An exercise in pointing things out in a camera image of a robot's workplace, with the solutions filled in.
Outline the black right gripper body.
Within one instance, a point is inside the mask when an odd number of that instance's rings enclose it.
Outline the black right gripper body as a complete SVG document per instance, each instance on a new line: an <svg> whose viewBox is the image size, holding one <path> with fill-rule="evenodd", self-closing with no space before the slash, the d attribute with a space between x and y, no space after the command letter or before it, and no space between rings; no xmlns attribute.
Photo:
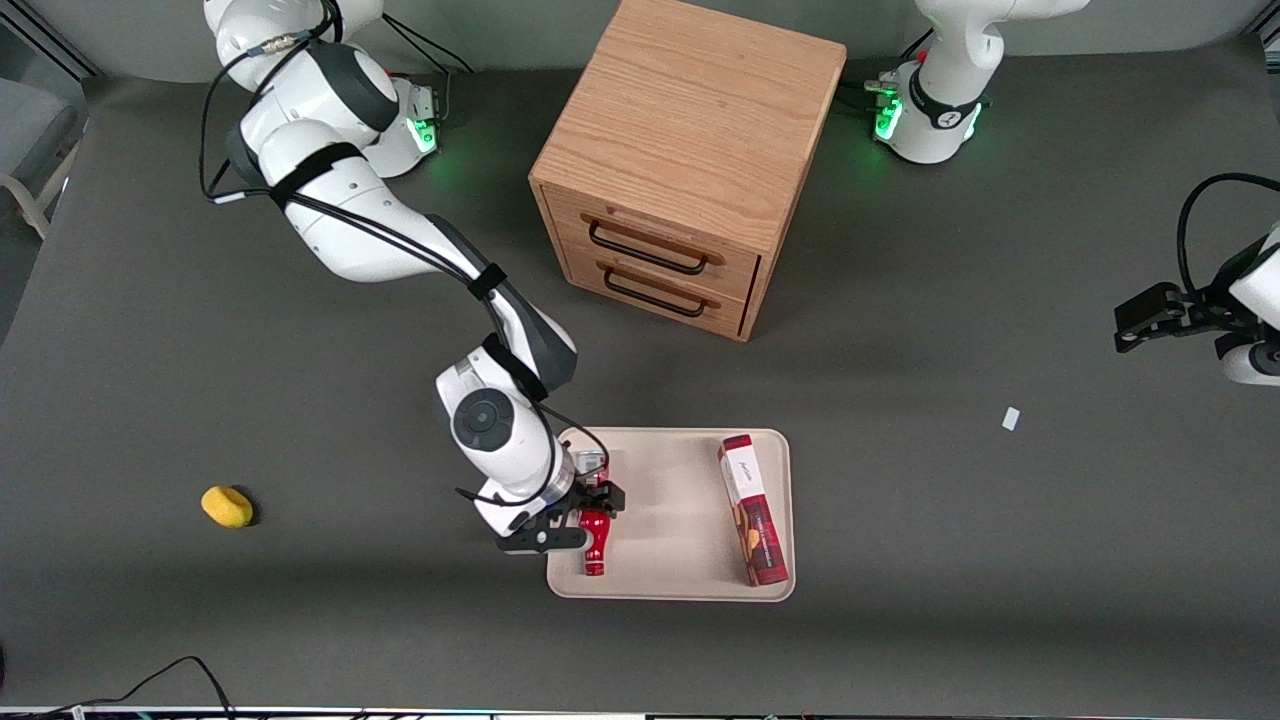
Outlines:
<svg viewBox="0 0 1280 720"><path fill-rule="evenodd" d="M593 530L568 525L568 503L573 497L586 498L590 510L598 510L598 489L572 488L531 519L522 520L511 536L498 537L497 548L503 553L588 550L595 539Z"/></svg>

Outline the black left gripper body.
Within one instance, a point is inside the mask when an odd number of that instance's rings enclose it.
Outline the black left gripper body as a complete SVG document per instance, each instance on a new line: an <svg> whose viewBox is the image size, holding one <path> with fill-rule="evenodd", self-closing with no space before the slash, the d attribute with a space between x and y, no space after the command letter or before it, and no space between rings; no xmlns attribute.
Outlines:
<svg viewBox="0 0 1280 720"><path fill-rule="evenodd" d="M1254 265L1260 255L1260 250L1236 252L1203 286L1197 286L1190 278L1190 264L1185 259L1185 296L1189 299L1185 329L1190 334L1221 331L1239 336L1262 336L1258 316L1230 293L1233 283Z"/></svg>

